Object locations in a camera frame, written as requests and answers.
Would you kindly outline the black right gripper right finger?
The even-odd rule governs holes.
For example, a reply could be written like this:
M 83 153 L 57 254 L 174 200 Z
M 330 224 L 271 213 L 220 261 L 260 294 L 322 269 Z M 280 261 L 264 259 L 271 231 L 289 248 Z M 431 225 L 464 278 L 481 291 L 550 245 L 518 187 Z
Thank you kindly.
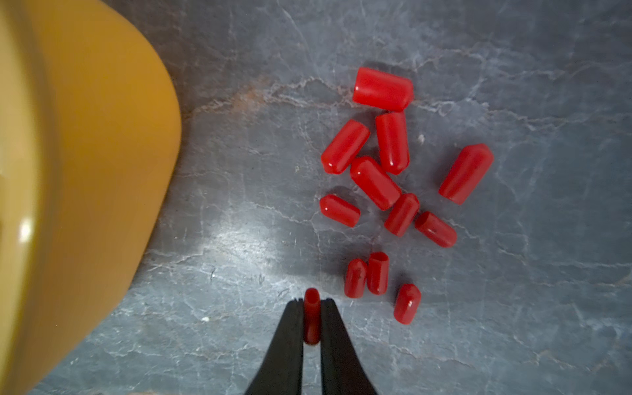
M 322 394 L 377 394 L 332 299 L 321 302 L 320 348 Z

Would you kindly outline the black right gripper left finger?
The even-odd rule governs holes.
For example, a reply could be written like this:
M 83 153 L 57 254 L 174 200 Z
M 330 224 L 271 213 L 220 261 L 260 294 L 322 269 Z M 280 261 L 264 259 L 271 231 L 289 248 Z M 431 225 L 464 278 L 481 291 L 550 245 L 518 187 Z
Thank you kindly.
M 258 372 L 245 394 L 301 394 L 304 302 L 287 303 Z

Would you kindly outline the red screw protection sleeve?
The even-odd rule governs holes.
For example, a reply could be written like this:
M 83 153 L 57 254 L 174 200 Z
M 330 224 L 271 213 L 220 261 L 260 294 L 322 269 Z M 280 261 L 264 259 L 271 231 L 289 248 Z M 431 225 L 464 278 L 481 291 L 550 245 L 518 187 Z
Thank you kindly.
M 333 194 L 322 197 L 319 207 L 325 217 L 348 227 L 355 227 L 360 220 L 358 207 Z
M 370 130 L 362 123 L 349 120 L 321 155 L 327 174 L 342 174 L 368 141 Z
M 352 100 L 381 110 L 402 112 L 414 100 L 410 79 L 360 67 L 355 79 Z
M 394 305 L 393 317 L 400 324 L 409 325 L 416 316 L 422 294 L 414 284 L 403 284 L 399 290 Z
M 432 212 L 419 215 L 415 228 L 442 248 L 453 247 L 458 239 L 456 230 Z
M 388 289 L 389 257 L 384 252 L 374 252 L 367 262 L 366 285 L 368 290 L 377 296 Z
M 410 165 L 408 131 L 403 112 L 390 112 L 376 118 L 380 163 L 390 174 L 401 174 Z
M 415 194 L 403 194 L 388 214 L 384 227 L 393 235 L 402 237 L 419 209 L 420 202 Z
M 321 299 L 316 288 L 304 293 L 304 342 L 316 346 L 321 337 Z
M 439 187 L 439 194 L 462 205 L 481 182 L 493 161 L 494 155 L 486 144 L 464 147 Z
M 367 264 L 360 258 L 356 258 L 347 266 L 344 293 L 352 299 L 362 298 L 365 290 L 367 276 Z
M 355 158 L 350 175 L 353 182 L 382 211 L 390 209 L 402 195 L 400 187 L 372 157 Z

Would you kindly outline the yellow plastic storage box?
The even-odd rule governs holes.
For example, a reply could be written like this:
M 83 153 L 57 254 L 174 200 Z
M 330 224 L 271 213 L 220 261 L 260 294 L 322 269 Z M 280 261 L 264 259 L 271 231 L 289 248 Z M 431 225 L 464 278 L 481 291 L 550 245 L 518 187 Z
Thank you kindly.
M 180 142 L 166 66 L 126 18 L 2 2 L 2 393 L 28 393 L 123 299 Z

